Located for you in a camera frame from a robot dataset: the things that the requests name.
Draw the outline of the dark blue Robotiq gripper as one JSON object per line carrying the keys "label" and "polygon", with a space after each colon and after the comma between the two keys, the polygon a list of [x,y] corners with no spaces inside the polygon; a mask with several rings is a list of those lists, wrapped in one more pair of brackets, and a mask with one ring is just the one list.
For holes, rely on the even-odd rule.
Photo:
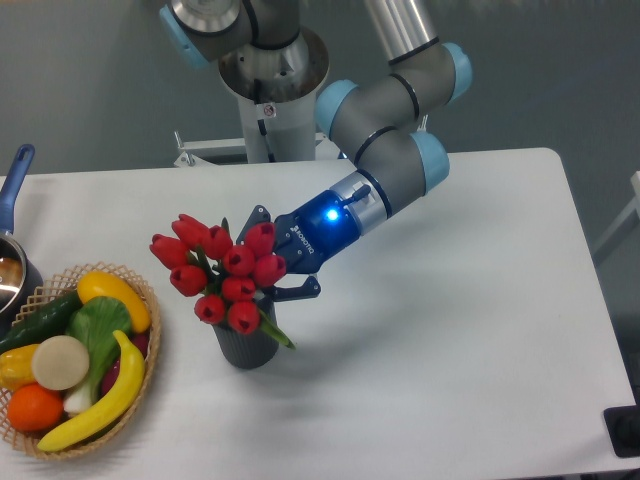
{"label": "dark blue Robotiq gripper", "polygon": [[[315,274],[323,263],[388,219],[389,202],[369,173],[357,170],[294,211],[271,219],[254,207],[236,239],[238,245],[274,246],[290,274]],[[307,275],[298,286],[270,286],[257,301],[288,302],[317,298],[321,286]]]}

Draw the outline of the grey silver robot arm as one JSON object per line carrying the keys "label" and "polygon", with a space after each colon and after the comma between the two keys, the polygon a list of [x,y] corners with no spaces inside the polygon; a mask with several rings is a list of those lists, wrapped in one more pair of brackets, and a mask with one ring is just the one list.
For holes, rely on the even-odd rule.
{"label": "grey silver robot arm", "polygon": [[354,172],[275,219],[275,251],[298,287],[270,285],[275,301],[313,298],[321,265],[426,195],[449,173],[441,143],[418,128],[471,85],[472,67],[443,43],[422,1],[369,1],[390,71],[366,87],[328,82],[327,49],[300,22],[296,1],[170,1],[160,19],[192,65],[216,64],[236,97],[251,163],[309,160],[323,133]]}

